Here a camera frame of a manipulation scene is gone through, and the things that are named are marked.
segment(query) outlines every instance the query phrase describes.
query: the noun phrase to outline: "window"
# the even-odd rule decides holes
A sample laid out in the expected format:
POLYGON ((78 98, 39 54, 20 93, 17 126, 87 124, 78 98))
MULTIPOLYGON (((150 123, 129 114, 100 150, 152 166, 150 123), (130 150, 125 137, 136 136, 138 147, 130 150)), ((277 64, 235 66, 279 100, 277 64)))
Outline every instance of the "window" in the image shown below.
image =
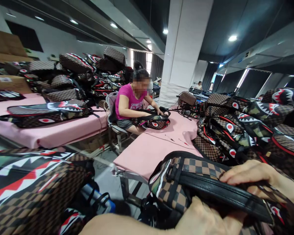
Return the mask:
POLYGON ((134 68, 134 52, 131 49, 131 67, 134 68))
POLYGON ((147 61, 147 72, 149 73, 150 75, 150 71, 151 71, 151 62, 153 60, 153 55, 152 53, 146 53, 146 61, 147 61))

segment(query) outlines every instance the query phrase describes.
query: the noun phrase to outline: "cardboard box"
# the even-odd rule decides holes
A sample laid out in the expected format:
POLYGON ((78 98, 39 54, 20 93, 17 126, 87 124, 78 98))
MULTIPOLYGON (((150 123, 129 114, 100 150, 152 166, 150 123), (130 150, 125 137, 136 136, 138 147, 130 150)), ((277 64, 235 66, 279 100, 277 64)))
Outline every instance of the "cardboard box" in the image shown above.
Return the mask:
POLYGON ((9 75, 0 75, 0 90, 10 90, 21 94, 32 93, 25 78, 9 75))
POLYGON ((0 63, 5 63, 5 62, 31 62, 33 61, 32 58, 29 57, 22 57, 22 56, 17 56, 17 55, 8 55, 8 54, 2 54, 0 53, 0 63))
POLYGON ((2 31, 0 31, 0 53, 27 57, 20 38, 2 31))

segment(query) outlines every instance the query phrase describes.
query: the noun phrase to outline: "small tool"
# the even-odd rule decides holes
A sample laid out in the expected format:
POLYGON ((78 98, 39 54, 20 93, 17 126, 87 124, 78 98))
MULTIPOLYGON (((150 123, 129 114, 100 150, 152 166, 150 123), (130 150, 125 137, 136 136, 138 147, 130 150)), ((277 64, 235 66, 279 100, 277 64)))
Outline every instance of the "small tool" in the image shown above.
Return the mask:
POLYGON ((164 134, 166 137, 168 137, 170 140, 172 140, 173 142, 175 142, 173 139, 171 139, 169 136, 167 136, 166 134, 164 134))
MULTIPOLYGON (((180 138, 179 138, 179 140, 180 140, 180 138)), ((186 144, 186 145, 188 145, 186 142, 184 142, 183 140, 180 140, 180 141, 182 141, 184 144, 186 144)))

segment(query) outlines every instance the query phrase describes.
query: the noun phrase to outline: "dark hair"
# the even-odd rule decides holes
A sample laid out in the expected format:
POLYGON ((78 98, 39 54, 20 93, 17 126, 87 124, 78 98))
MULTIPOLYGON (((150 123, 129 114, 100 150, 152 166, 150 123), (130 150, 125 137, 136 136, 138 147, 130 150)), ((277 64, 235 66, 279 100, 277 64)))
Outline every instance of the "dark hair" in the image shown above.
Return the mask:
POLYGON ((145 79, 146 77, 149 77, 148 71, 144 69, 144 67, 142 66, 140 62, 134 61, 133 79, 136 81, 141 81, 142 79, 145 79))

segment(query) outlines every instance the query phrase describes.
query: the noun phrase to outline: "checkered backpack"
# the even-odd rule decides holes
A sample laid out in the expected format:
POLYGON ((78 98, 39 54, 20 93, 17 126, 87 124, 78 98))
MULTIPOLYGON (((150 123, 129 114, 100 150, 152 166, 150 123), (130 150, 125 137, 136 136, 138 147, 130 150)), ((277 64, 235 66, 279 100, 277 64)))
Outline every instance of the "checkered backpack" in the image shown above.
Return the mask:
POLYGON ((185 151, 169 153, 156 167, 149 178, 151 191, 146 204, 157 204, 152 216, 157 220, 157 227, 173 228, 190 206, 192 197, 198 196, 204 203, 217 208, 219 213, 228 214, 232 210, 246 212, 255 228, 261 230, 259 222, 273 224, 273 217, 266 203, 255 195, 246 192, 247 187, 231 186, 219 181, 222 173, 230 168, 198 157, 185 151))
POLYGON ((136 126, 144 126, 146 128, 152 128, 155 130, 162 130, 170 124, 170 112, 164 107, 160 107, 160 110, 164 113, 164 115, 158 115, 155 109, 146 110, 146 109, 138 109, 136 111, 146 112, 151 115, 146 117, 138 117, 132 118, 132 122, 136 126))

